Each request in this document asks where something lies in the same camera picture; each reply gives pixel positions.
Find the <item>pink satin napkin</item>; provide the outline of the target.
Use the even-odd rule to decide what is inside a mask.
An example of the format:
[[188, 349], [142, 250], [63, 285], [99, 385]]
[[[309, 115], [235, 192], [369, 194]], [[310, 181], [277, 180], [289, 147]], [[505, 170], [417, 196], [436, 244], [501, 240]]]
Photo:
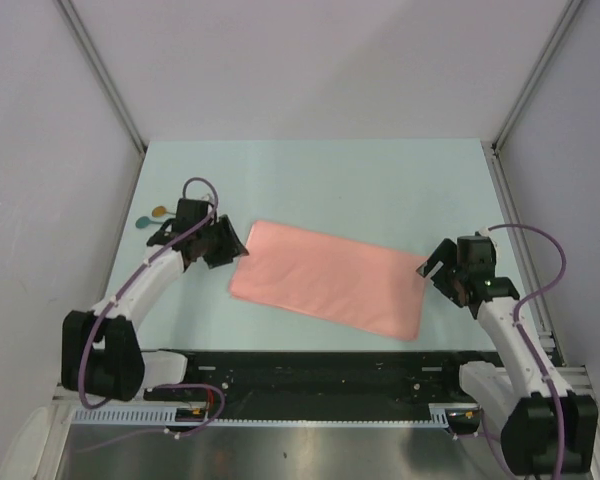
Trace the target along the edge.
[[418, 337], [422, 256], [264, 220], [253, 224], [247, 250], [232, 297], [401, 341]]

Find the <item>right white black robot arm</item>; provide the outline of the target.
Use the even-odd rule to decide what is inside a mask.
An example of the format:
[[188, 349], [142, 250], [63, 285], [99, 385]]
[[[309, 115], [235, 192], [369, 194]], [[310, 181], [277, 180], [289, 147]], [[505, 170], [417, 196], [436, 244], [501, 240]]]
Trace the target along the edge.
[[475, 233], [445, 239], [418, 274], [456, 306], [466, 308], [494, 344], [501, 368], [485, 361], [441, 376], [453, 401], [472, 397], [495, 426], [502, 457], [518, 476], [585, 474], [593, 460], [598, 407], [578, 394], [555, 367], [521, 313], [525, 298], [496, 274], [492, 239]]

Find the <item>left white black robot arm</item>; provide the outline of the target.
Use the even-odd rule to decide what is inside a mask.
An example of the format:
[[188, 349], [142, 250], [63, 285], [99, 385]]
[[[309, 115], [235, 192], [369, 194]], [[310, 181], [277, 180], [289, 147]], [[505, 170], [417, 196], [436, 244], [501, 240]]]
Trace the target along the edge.
[[201, 376], [187, 366], [187, 357], [164, 349], [144, 351], [137, 329], [197, 260], [213, 269], [247, 253], [229, 217], [218, 215], [212, 202], [181, 198], [175, 216], [151, 235], [142, 263], [118, 292], [65, 317], [61, 385], [82, 401], [88, 394], [129, 401], [142, 390], [162, 386], [179, 399], [194, 397]]

